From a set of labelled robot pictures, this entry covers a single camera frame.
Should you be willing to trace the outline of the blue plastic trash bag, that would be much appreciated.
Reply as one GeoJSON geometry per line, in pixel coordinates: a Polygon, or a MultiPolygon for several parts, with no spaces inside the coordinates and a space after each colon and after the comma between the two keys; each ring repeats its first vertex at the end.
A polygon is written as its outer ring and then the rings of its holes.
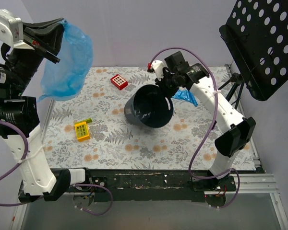
{"type": "Polygon", "coordinates": [[[67,101],[76,97],[93,64],[91,37],[66,20],[62,20],[60,24],[64,27],[62,44],[57,55],[60,61],[56,64],[46,61],[40,83],[43,94],[38,101],[45,98],[67,101]]]}

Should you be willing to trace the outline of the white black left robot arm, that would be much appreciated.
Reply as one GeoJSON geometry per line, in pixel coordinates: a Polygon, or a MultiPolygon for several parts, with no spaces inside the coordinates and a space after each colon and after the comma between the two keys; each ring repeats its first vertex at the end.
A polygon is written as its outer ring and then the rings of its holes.
{"type": "Polygon", "coordinates": [[[58,200],[76,185],[86,192],[92,179],[85,169],[51,170],[41,140],[36,98],[24,96],[43,59],[58,63],[64,27],[61,19],[21,23],[19,28],[0,19],[0,137],[8,145],[22,176],[21,203],[58,200]]]}

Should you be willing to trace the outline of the dark grey trash bin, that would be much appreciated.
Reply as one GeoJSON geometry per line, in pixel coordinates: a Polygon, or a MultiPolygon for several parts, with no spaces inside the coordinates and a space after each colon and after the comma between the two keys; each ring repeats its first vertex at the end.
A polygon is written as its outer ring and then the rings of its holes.
{"type": "Polygon", "coordinates": [[[150,128],[161,128],[168,124],[173,112],[172,100],[158,86],[152,84],[139,88],[124,107],[127,121],[150,128]]]}

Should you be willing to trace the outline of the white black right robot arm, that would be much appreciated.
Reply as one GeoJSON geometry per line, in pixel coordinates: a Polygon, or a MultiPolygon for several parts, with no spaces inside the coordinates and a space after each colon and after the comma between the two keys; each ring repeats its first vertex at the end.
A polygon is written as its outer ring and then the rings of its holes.
{"type": "Polygon", "coordinates": [[[215,140],[216,158],[206,177],[193,174],[191,166],[188,172],[197,180],[207,180],[212,190],[218,190],[225,185],[225,178],[235,171],[232,164],[240,150],[250,141],[256,122],[252,117],[246,118],[238,112],[221,94],[213,73],[198,55],[194,57],[199,63],[191,66],[184,59],[182,51],[183,48],[179,48],[164,61],[153,57],[147,68],[155,72],[156,85],[167,96],[172,97],[180,87],[186,88],[212,114],[211,125],[195,153],[199,152],[213,127],[218,126],[222,135],[215,140]]]}

